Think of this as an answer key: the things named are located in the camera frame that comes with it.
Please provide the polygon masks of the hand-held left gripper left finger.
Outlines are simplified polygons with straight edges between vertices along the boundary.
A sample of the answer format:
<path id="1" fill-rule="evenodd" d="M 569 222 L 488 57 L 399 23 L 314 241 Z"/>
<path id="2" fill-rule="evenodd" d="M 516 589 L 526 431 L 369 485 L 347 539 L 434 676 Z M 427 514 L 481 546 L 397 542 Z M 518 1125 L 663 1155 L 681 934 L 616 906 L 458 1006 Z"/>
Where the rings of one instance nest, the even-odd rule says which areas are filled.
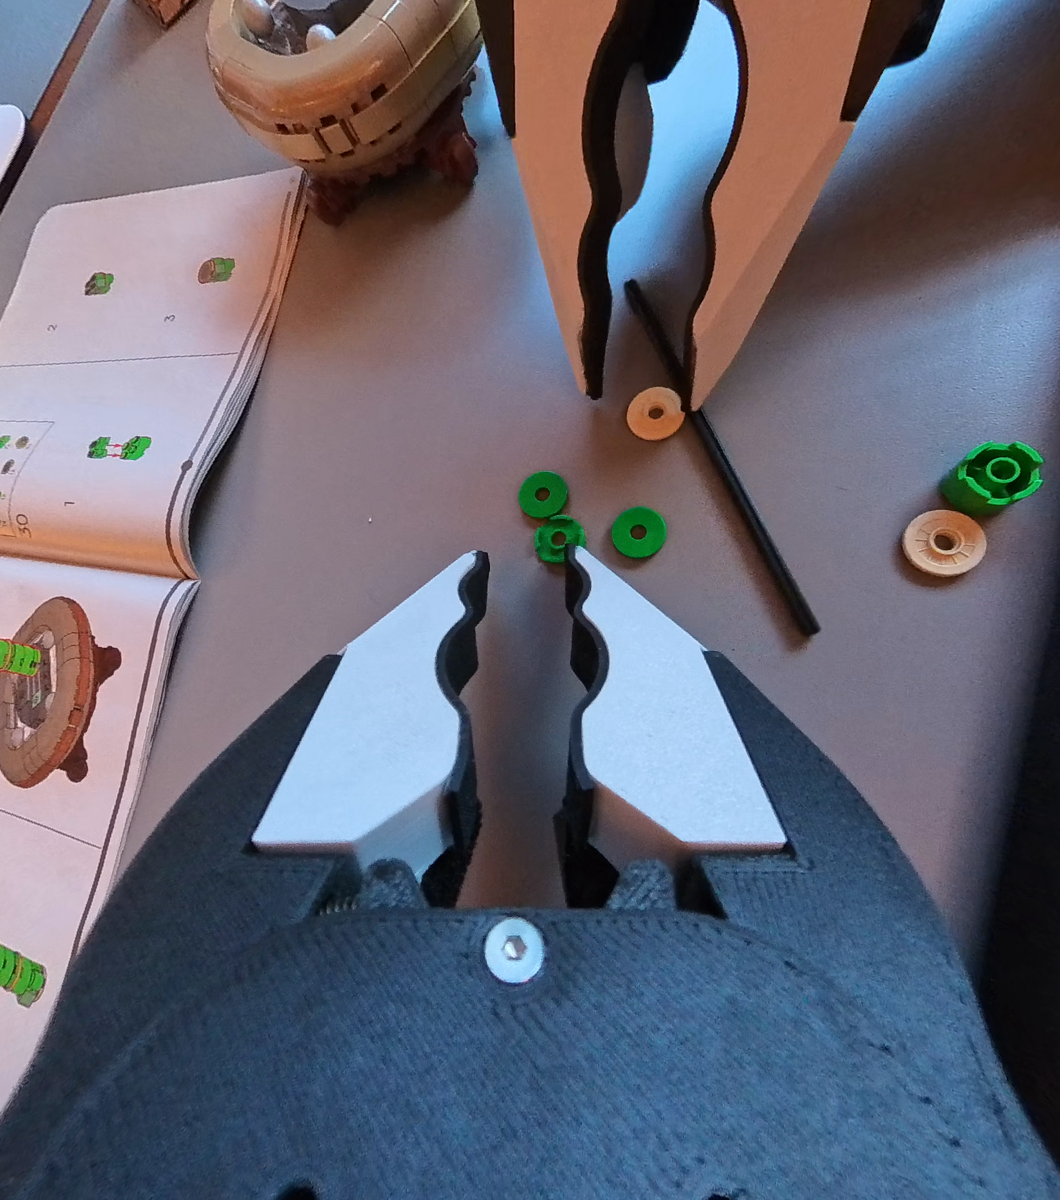
<path id="1" fill-rule="evenodd" d="M 490 560 L 463 555 L 351 641 L 253 833 L 269 852 L 397 859 L 455 906 L 481 810 L 460 700 L 477 671 Z"/>

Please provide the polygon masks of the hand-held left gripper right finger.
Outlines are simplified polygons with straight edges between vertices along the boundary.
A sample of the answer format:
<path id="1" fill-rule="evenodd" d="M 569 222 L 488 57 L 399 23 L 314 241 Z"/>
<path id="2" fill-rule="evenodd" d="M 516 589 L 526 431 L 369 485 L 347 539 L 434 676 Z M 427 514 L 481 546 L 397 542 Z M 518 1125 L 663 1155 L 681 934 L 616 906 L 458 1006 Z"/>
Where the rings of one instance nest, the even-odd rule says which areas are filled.
<path id="1" fill-rule="evenodd" d="M 555 817 L 569 906 L 603 906 L 635 861 L 684 872 L 788 837 L 715 678 L 727 662 L 583 549 L 567 552 L 572 714 Z"/>

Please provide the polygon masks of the tan round plate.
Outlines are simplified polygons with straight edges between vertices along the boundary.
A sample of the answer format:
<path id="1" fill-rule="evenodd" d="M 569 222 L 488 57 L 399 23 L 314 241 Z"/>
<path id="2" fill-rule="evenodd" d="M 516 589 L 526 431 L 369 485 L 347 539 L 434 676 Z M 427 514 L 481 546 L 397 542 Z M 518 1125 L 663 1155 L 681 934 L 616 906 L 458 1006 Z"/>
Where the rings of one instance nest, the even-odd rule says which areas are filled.
<path id="1" fill-rule="evenodd" d="M 988 538 L 974 518 L 954 510 L 936 510 L 909 522 L 901 548 L 918 571 L 934 578 L 957 578 L 982 563 Z"/>
<path id="2" fill-rule="evenodd" d="M 684 403 L 670 387 L 651 387 L 628 403 L 627 424 L 642 441 L 660 443 L 673 437 L 686 422 Z"/>

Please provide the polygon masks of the green round plate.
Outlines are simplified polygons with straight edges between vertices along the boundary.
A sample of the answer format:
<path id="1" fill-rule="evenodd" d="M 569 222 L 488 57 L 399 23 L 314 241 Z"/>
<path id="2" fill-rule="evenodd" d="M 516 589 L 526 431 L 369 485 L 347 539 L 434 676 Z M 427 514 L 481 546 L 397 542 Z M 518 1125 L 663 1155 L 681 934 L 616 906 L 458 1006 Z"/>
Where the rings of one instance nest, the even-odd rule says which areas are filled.
<path id="1" fill-rule="evenodd" d="M 669 527 L 655 510 L 644 506 L 623 511 L 613 521 L 613 548 L 628 559 L 651 559 L 667 542 Z"/>

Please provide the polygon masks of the brown brick-built pot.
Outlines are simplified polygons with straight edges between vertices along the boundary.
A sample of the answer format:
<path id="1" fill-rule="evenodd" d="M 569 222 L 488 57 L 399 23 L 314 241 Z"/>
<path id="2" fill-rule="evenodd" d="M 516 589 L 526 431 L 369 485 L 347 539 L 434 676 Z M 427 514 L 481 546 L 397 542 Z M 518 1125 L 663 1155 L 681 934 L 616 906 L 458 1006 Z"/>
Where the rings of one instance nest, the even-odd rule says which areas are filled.
<path id="1" fill-rule="evenodd" d="M 329 224 L 375 177 L 477 178 L 463 118 L 483 44 L 473 2 L 217 2 L 206 44 L 225 108 L 304 167 Z"/>

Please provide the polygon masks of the open instruction booklet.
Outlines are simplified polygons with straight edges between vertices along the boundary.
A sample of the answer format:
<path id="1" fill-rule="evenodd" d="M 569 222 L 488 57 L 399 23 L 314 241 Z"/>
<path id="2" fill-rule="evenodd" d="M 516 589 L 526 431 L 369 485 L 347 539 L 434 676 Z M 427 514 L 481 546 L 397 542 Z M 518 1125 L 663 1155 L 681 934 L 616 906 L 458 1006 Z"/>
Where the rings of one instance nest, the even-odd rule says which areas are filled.
<path id="1" fill-rule="evenodd" d="M 0 320 L 0 1111 L 112 887 L 298 170 L 59 206 Z"/>

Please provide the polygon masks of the grey desk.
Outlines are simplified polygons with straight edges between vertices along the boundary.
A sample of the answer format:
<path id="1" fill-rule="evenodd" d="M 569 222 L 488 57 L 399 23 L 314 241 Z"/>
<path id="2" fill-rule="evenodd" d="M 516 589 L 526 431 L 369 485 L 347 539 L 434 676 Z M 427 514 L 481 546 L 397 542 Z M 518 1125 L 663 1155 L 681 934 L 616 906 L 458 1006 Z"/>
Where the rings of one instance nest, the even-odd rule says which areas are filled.
<path id="1" fill-rule="evenodd" d="M 451 206 L 307 226 L 197 538 L 123 885 L 0 1124 L 0 1198 L 1034 1198 L 1060 1181 L 972 1001 L 1060 581 L 1060 3 L 947 3 L 885 75 L 706 412 L 823 631 L 796 636 L 620 308 L 572 384 L 511 146 Z M 901 538 L 1025 443 L 1042 487 L 957 578 Z M 795 854 L 562 908 L 567 576 L 515 493 L 560 471 L 595 555 L 716 666 Z M 667 522 L 651 559 L 623 511 Z M 483 827 L 455 910 L 330 910 L 253 854 L 328 666 L 490 555 L 466 689 Z"/>

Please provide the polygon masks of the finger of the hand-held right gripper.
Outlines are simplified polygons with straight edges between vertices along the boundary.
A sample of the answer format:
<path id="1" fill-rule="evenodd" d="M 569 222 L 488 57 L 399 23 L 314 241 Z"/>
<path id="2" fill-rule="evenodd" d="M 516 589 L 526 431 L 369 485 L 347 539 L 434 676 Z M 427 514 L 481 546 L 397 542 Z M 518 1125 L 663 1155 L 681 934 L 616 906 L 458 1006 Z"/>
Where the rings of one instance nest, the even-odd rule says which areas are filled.
<path id="1" fill-rule="evenodd" d="M 613 129 L 627 76 L 617 2 L 514 5 L 514 152 L 579 389 L 603 394 L 609 252 L 621 187 Z"/>
<path id="2" fill-rule="evenodd" d="M 722 8 L 740 93 L 732 141 L 702 201 L 705 272 L 686 357 L 694 410 L 747 338 L 855 128 L 841 111 L 870 3 Z"/>

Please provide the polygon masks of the tall green round brick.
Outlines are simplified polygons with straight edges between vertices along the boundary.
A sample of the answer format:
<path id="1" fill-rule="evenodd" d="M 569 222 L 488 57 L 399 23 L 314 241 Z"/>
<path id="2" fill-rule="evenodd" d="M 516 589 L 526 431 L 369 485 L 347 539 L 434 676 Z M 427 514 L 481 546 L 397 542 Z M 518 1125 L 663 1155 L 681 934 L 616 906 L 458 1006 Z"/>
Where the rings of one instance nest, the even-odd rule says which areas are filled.
<path id="1" fill-rule="evenodd" d="M 990 518 L 1035 494 L 1042 466 L 1042 457 L 1025 443 L 983 443 L 943 478 L 941 496 L 968 517 Z"/>

